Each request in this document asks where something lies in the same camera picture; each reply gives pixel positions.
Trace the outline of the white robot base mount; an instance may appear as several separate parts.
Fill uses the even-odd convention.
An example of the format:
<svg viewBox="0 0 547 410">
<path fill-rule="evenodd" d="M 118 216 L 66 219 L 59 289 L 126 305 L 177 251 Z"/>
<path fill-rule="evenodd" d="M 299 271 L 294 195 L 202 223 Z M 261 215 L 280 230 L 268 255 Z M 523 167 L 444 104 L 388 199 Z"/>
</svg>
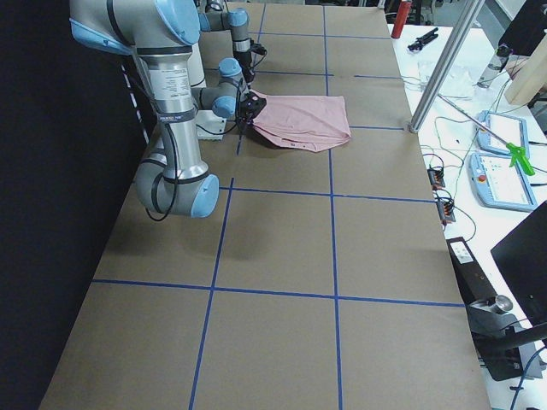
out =
<svg viewBox="0 0 547 410">
<path fill-rule="evenodd" d="M 216 115 L 212 109 L 214 98 L 209 94 L 214 88 L 207 85 L 198 43 L 192 45 L 187 68 L 192 95 L 197 105 L 197 136 L 200 140 L 222 140 L 226 119 Z"/>
</svg>

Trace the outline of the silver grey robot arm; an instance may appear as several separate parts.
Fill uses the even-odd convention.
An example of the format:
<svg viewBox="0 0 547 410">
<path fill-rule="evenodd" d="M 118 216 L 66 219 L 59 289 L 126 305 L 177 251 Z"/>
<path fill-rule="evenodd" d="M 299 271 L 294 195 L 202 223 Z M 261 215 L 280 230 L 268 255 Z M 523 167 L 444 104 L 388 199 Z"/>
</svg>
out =
<svg viewBox="0 0 547 410">
<path fill-rule="evenodd" d="M 235 8 L 199 12 L 193 1 L 72 1 L 74 39 L 84 46 L 131 56 L 156 113 L 161 137 L 135 175 L 139 201 L 160 219 L 206 218 L 220 182 L 203 161 L 197 114 L 209 110 L 237 127 L 252 123 L 267 101 L 250 89 L 253 53 L 265 49 L 249 35 L 249 16 Z M 215 87 L 195 87 L 189 60 L 202 32 L 229 31 L 231 57 L 221 60 Z"/>
<path fill-rule="evenodd" d="M 250 18 L 243 8 L 228 9 L 225 1 L 206 1 L 198 12 L 202 32 L 230 32 L 232 55 L 242 69 L 246 83 L 256 76 L 256 66 L 267 55 L 266 48 L 249 34 Z"/>
</svg>

